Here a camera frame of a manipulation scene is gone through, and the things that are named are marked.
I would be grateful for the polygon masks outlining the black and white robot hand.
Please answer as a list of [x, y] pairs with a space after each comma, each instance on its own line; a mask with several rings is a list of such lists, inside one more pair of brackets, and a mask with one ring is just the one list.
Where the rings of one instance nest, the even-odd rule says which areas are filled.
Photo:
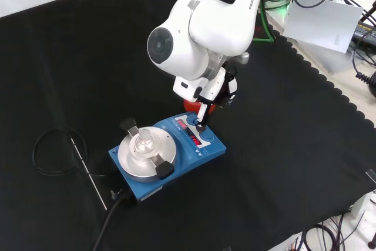
[[216, 77], [211, 80], [201, 91], [197, 101], [200, 109], [197, 114], [196, 130], [202, 133], [206, 129], [210, 108], [213, 105], [227, 107], [231, 104], [237, 91], [237, 69], [229, 63], [225, 63]]

